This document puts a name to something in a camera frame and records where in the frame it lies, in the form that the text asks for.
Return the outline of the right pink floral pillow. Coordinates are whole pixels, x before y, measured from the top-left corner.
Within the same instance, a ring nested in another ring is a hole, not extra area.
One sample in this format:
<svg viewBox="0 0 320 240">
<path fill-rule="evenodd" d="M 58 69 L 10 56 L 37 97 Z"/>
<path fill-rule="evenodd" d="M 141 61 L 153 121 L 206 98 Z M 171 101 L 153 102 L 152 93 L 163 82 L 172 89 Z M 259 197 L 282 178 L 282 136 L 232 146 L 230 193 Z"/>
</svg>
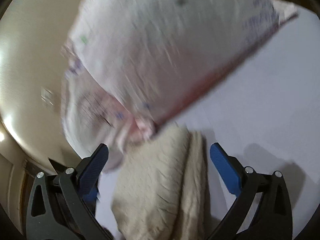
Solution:
<svg viewBox="0 0 320 240">
<path fill-rule="evenodd" d="M 161 123 L 296 14 L 281 0 L 81 0 L 65 49 L 132 115 Z"/>
</svg>

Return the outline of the left pink floral pillow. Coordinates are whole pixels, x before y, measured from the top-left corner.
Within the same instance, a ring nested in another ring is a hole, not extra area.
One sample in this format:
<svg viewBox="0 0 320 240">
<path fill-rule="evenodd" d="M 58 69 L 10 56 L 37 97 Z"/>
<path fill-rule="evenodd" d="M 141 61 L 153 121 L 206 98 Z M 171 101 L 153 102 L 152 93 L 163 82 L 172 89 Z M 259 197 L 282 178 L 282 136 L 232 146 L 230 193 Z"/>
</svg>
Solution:
<svg viewBox="0 0 320 240">
<path fill-rule="evenodd" d="M 69 63 L 61 90 L 64 135 L 82 159 L 105 144 L 109 157 L 103 172 L 107 173 L 120 165 L 127 145 L 149 140 L 155 125 L 146 118 L 133 116 L 106 92 L 76 56 L 71 41 L 65 42 L 62 52 Z"/>
</svg>

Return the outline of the beige cable-knit sweater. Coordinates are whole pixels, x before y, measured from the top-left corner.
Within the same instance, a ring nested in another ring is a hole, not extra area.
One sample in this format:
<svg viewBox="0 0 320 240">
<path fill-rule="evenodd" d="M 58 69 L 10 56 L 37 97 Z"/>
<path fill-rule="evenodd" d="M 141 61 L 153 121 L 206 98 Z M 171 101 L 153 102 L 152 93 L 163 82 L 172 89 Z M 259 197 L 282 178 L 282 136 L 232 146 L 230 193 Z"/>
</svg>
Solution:
<svg viewBox="0 0 320 240">
<path fill-rule="evenodd" d="M 207 163 L 199 131 L 169 126 L 128 148 L 111 210 L 125 239 L 203 239 Z"/>
</svg>

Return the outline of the pink floral pillow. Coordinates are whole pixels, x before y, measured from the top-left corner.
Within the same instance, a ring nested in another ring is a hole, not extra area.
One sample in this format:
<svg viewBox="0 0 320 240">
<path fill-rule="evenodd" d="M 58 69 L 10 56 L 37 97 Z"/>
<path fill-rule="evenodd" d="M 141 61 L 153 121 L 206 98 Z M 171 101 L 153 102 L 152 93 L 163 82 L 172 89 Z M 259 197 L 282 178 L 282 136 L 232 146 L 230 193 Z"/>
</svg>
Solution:
<svg viewBox="0 0 320 240">
<path fill-rule="evenodd" d="M 132 115 L 161 123 L 296 14 L 281 0 L 81 0 L 65 49 Z"/>
<path fill-rule="evenodd" d="M 82 159 L 105 144 L 109 157 L 103 172 L 107 173 L 120 165 L 127 145 L 149 140 L 155 125 L 146 118 L 133 116 L 106 92 L 76 56 L 71 41 L 65 42 L 62 52 L 69 63 L 61 90 L 64 135 Z"/>
</svg>

